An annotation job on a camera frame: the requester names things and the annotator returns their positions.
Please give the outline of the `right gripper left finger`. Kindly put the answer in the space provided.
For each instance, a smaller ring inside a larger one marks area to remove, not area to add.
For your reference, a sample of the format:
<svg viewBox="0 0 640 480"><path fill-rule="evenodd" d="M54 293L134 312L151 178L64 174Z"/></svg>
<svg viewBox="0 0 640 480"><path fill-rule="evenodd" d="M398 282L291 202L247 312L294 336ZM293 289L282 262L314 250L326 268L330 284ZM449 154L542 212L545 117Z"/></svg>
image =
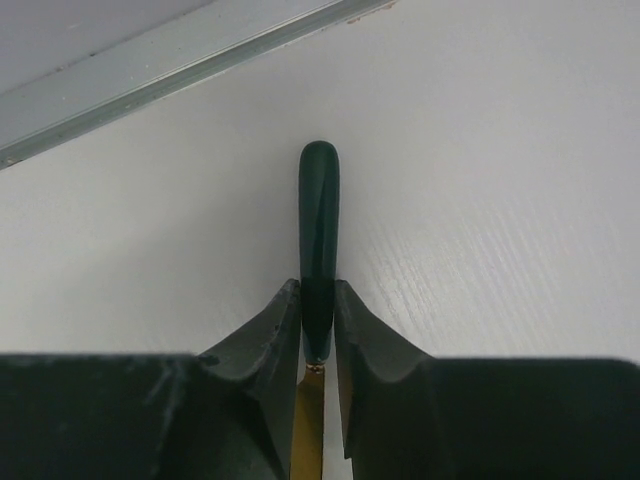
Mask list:
<svg viewBox="0 0 640 480"><path fill-rule="evenodd" d="M192 354L5 354L5 479L285 479L299 284Z"/></svg>

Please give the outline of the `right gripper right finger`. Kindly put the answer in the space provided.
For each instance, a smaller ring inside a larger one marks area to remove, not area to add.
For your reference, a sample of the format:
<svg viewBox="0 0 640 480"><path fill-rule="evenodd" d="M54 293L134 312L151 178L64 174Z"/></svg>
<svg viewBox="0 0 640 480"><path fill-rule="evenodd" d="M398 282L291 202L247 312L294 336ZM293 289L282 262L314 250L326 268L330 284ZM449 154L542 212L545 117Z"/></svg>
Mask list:
<svg viewBox="0 0 640 480"><path fill-rule="evenodd" d="M335 287L344 454L357 479L635 479L639 368L436 358Z"/></svg>

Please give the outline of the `gold knife green handle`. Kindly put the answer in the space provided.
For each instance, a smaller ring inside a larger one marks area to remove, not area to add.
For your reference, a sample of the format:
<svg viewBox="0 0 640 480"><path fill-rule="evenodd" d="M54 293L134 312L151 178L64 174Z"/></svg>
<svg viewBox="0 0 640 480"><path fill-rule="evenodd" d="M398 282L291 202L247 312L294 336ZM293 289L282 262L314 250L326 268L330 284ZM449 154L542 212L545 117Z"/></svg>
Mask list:
<svg viewBox="0 0 640 480"><path fill-rule="evenodd" d="M296 388L290 477L323 476L326 361L331 348L337 271L340 167L327 141L304 147L299 161L300 307L304 375Z"/></svg>

